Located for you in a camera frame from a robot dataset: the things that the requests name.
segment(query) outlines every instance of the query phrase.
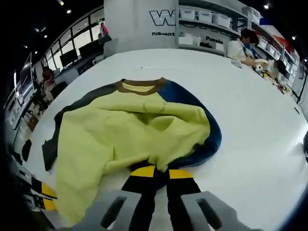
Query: woman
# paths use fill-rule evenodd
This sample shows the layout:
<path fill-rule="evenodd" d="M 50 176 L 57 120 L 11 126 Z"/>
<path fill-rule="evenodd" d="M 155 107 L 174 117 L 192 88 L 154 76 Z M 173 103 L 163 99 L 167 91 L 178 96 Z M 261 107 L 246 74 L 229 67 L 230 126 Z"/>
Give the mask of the woman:
<path fill-rule="evenodd" d="M 53 71 L 45 66 L 43 67 L 43 81 L 44 81 L 44 91 L 49 101 L 53 101 L 53 95 L 51 90 L 56 86 L 54 83 L 54 73 Z"/>
<path fill-rule="evenodd" d="M 235 41 L 230 41 L 227 47 L 227 56 L 231 59 L 239 60 L 247 66 L 255 66 L 254 55 L 249 50 L 259 44 L 256 33 L 247 28 L 241 31 L 241 37 Z"/>

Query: window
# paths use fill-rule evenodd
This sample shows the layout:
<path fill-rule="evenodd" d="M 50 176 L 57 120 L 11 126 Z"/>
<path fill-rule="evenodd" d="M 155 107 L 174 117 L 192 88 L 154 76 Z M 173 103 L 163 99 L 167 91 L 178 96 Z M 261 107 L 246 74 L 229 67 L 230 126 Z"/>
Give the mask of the window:
<path fill-rule="evenodd" d="M 61 52 L 60 51 L 58 51 L 56 54 L 53 54 L 53 58 L 54 58 L 54 61 L 56 63 L 57 68 L 62 70 L 63 66 L 62 66 L 62 62 L 61 62 L 60 56 L 61 56 Z"/>
<path fill-rule="evenodd" d="M 101 24 L 92 27 L 93 41 L 98 40 L 98 34 L 101 31 Z"/>
<path fill-rule="evenodd" d="M 89 26 L 88 18 L 81 20 L 79 23 L 73 26 L 73 36 L 88 26 Z"/>
<path fill-rule="evenodd" d="M 52 53 L 56 54 L 60 50 L 60 44 L 59 41 L 57 41 L 51 48 Z"/>
<path fill-rule="evenodd" d="M 44 55 L 42 60 L 41 60 L 42 66 L 47 66 L 47 60 L 46 60 L 46 56 Z"/>
<path fill-rule="evenodd" d="M 71 38 L 71 30 L 66 31 L 66 33 L 60 38 L 61 47 L 63 47 L 67 41 Z"/>
<path fill-rule="evenodd" d="M 73 47 L 73 42 L 69 41 L 68 43 L 66 43 L 65 45 L 62 45 L 62 53 L 65 54 L 69 51 L 71 51 L 72 49 L 74 49 Z"/>
<path fill-rule="evenodd" d="M 104 9 L 100 9 L 97 12 L 91 14 L 90 19 L 91 19 L 91 24 L 94 24 L 96 21 L 104 18 Z"/>
<path fill-rule="evenodd" d="M 78 37 L 74 38 L 75 48 L 77 51 L 77 55 L 80 55 L 79 48 L 91 42 L 90 30 L 78 35 Z"/>
<path fill-rule="evenodd" d="M 48 64 L 48 67 L 51 69 L 51 70 L 55 70 L 56 69 L 56 66 L 53 62 L 53 59 L 52 59 L 52 55 L 51 55 L 51 50 L 49 50 L 46 54 L 46 59 L 47 59 L 47 64 Z"/>

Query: white table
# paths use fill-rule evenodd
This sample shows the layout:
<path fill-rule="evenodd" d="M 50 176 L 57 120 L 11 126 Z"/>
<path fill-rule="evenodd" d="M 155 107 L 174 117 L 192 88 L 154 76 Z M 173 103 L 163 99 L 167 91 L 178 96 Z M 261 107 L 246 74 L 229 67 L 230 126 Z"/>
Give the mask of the white table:
<path fill-rule="evenodd" d="M 210 191 L 238 212 L 251 228 L 277 230 L 290 216 L 308 183 L 302 151 L 308 124 L 292 98 L 254 73 L 217 55 L 173 49 L 130 51 L 95 65 L 72 82 L 49 106 L 32 134 L 26 167 L 54 187 L 46 172 L 42 144 L 52 137 L 54 116 L 87 92 L 122 78 L 176 81 L 213 114 L 222 132 L 217 154 L 190 168 L 202 191 Z M 129 175 L 123 170 L 104 176 L 103 188 L 120 189 Z M 166 190 L 155 198 L 152 231 L 172 230 Z"/>

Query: logo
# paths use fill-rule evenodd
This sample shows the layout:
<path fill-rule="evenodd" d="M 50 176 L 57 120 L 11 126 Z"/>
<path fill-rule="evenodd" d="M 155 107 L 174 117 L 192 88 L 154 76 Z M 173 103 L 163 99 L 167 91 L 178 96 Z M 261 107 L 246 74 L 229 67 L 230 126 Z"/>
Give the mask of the logo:
<path fill-rule="evenodd" d="M 168 26 L 175 26 L 175 10 L 149 11 L 155 26 L 163 26 L 165 23 Z"/>
<path fill-rule="evenodd" d="M 211 42 L 217 42 L 217 43 L 223 44 L 223 42 L 220 39 L 213 39 L 213 38 L 210 38 L 209 36 L 207 36 L 205 39 L 210 40 Z"/>
<path fill-rule="evenodd" d="M 175 33 L 162 33 L 162 32 L 152 32 L 152 36 L 156 36 L 156 35 L 165 35 L 165 36 L 175 36 Z"/>

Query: brown collar trim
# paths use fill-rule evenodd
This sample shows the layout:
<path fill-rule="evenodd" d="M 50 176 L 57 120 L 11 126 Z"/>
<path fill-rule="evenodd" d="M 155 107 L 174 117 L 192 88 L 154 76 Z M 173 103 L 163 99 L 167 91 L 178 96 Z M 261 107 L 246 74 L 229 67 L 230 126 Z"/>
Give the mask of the brown collar trim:
<path fill-rule="evenodd" d="M 150 80 L 150 81 L 134 81 L 134 80 L 126 80 L 122 79 L 116 83 L 116 89 L 119 92 L 124 92 L 124 93 L 135 93 L 138 95 L 151 95 L 155 92 L 158 92 L 160 88 L 162 88 L 164 85 L 166 85 L 168 80 L 165 78 L 161 77 L 160 79 L 157 80 Z M 152 89 L 146 91 L 146 92 L 140 92 L 140 91 L 134 91 L 130 90 L 127 88 L 123 87 L 123 83 L 126 83 L 128 85 L 132 86 L 137 86 L 137 87 L 149 87 L 149 86 L 154 86 Z"/>

